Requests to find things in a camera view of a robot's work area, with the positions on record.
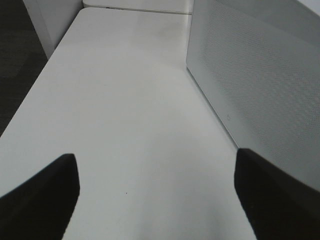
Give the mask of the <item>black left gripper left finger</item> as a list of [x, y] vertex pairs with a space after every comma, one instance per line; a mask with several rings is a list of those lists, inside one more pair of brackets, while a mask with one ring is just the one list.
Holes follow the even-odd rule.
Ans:
[[63, 154], [0, 198], [0, 238], [61, 240], [79, 195], [76, 157]]

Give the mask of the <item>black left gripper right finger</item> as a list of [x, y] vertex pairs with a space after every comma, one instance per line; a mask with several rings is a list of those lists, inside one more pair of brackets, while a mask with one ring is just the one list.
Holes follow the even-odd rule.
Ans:
[[320, 193], [256, 152], [239, 148], [234, 188], [258, 240], [318, 240]]

